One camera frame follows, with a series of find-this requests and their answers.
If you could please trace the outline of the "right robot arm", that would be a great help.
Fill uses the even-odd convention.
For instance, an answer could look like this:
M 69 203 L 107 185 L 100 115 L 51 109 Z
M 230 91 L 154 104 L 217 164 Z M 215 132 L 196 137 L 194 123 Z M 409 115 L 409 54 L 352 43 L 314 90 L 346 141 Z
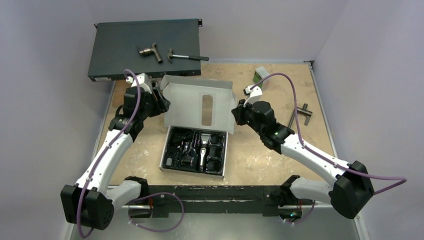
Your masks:
M 347 219 L 354 219 L 375 194 L 364 164 L 348 163 L 300 141 L 292 129 L 277 122 L 268 102 L 250 104 L 240 100 L 231 113 L 236 124 L 253 129 L 265 147 L 301 163 L 322 178 L 317 181 L 290 176 L 280 186 L 281 207 L 296 200 L 315 200 L 330 204 Z

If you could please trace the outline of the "small black comb guard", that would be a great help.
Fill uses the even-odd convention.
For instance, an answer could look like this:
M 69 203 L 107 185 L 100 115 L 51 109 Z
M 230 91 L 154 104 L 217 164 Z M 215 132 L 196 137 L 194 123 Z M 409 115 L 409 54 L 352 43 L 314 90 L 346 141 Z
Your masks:
M 191 155 L 183 155 L 181 157 L 180 166 L 185 168 L 191 168 L 194 165 L 194 157 Z

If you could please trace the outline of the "white hair clipper kit box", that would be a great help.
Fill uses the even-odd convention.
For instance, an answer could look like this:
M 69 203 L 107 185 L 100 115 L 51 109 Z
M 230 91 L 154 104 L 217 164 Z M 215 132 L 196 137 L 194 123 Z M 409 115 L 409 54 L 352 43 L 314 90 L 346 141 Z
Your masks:
M 222 179 L 228 138 L 235 130 L 233 83 L 165 75 L 160 88 L 170 101 L 160 170 Z

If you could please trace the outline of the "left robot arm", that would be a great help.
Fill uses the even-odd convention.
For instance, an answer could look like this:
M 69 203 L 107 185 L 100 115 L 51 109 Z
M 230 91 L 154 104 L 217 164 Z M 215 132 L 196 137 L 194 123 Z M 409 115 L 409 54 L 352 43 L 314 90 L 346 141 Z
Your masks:
M 118 163 L 143 129 L 144 120 L 167 112 L 170 104 L 158 87 L 126 89 L 100 151 L 76 183 L 65 185 L 60 192 L 68 223 L 104 230 L 115 211 L 125 204 L 134 201 L 142 205 L 148 201 L 144 178 L 129 176 L 114 189 L 109 190 L 108 186 Z

